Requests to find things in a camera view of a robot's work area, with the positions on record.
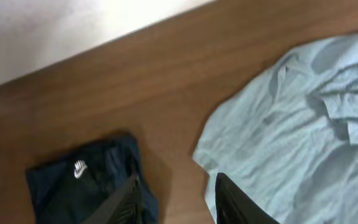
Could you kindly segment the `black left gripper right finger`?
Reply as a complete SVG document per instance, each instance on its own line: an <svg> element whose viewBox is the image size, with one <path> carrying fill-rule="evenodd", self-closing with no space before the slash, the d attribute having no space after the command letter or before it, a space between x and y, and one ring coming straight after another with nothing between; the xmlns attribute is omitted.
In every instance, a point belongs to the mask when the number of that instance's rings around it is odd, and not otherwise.
<svg viewBox="0 0 358 224"><path fill-rule="evenodd" d="M279 224L224 173L217 175L215 193L217 224Z"/></svg>

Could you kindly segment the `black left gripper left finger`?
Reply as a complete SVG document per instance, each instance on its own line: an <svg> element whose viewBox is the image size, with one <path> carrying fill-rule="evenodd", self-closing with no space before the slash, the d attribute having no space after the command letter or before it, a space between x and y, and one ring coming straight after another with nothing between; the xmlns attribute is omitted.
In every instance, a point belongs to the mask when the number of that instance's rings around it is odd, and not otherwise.
<svg viewBox="0 0 358 224"><path fill-rule="evenodd" d="M81 224L142 224L139 176L131 175Z"/></svg>

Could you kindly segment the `light blue t-shirt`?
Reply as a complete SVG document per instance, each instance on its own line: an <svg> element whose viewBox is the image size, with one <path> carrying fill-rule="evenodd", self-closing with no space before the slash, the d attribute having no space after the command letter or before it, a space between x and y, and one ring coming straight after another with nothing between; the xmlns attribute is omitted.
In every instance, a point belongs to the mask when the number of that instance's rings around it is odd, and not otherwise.
<svg viewBox="0 0 358 224"><path fill-rule="evenodd" d="M208 118L193 160L279 223L358 223L358 34L287 52Z"/></svg>

